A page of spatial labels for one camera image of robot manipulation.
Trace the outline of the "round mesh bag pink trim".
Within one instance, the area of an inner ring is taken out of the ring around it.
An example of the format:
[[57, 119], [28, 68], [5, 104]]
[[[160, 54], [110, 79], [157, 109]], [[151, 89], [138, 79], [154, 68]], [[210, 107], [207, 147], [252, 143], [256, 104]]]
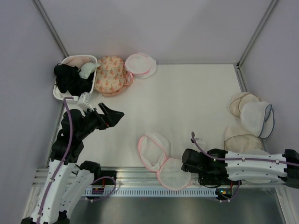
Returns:
[[171, 157], [171, 145], [159, 133], [144, 134], [138, 141], [138, 153], [144, 167], [156, 173], [166, 189], [178, 191], [190, 183], [191, 174], [182, 171], [181, 160]]

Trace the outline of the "black lace bra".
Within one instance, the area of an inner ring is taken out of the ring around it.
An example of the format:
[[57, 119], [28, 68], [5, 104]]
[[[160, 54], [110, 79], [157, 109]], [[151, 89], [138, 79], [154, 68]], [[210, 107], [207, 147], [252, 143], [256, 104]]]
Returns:
[[61, 93], [66, 93], [69, 87], [79, 77], [79, 68], [72, 67], [67, 64], [58, 63], [54, 67], [54, 74], [56, 76], [56, 86]]

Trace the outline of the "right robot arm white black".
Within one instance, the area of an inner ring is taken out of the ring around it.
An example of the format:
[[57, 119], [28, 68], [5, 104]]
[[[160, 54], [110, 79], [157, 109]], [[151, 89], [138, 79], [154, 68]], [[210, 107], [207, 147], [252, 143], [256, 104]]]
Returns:
[[240, 154], [222, 149], [197, 152], [186, 149], [182, 155], [184, 172], [198, 175], [201, 186], [238, 185], [247, 182], [282, 182], [299, 187], [299, 154], [286, 149], [283, 154]]

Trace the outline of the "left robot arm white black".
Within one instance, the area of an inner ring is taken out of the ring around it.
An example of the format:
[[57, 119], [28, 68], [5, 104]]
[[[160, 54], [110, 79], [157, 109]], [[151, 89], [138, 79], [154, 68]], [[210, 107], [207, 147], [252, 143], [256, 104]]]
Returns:
[[[101, 113], [90, 107], [81, 112], [69, 109], [67, 100], [63, 100], [66, 112], [61, 121], [62, 128], [52, 145], [43, 191], [31, 215], [22, 219], [23, 224], [70, 223], [73, 210], [86, 188], [104, 179], [100, 164], [85, 161], [77, 165], [78, 157], [84, 149], [83, 140], [95, 130], [116, 126], [124, 113], [112, 110], [104, 103], [99, 103]], [[67, 187], [70, 174], [77, 166], [79, 171], [75, 180]]]

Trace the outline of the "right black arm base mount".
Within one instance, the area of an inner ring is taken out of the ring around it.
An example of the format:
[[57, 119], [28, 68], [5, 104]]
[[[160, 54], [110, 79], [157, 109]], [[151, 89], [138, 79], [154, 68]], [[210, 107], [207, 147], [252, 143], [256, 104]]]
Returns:
[[217, 188], [220, 186], [230, 185], [231, 181], [228, 178], [222, 178], [202, 173], [198, 176], [198, 183], [200, 186], [205, 186], [208, 188]]

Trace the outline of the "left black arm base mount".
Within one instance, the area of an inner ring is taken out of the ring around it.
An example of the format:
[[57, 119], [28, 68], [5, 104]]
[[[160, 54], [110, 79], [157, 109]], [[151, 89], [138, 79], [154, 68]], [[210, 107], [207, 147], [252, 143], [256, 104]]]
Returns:
[[93, 175], [93, 182], [91, 185], [95, 186], [114, 186], [116, 181], [117, 171], [104, 170], [102, 171], [101, 165], [93, 161], [84, 161], [80, 166], [76, 165], [79, 170], [87, 170], [88, 173]]

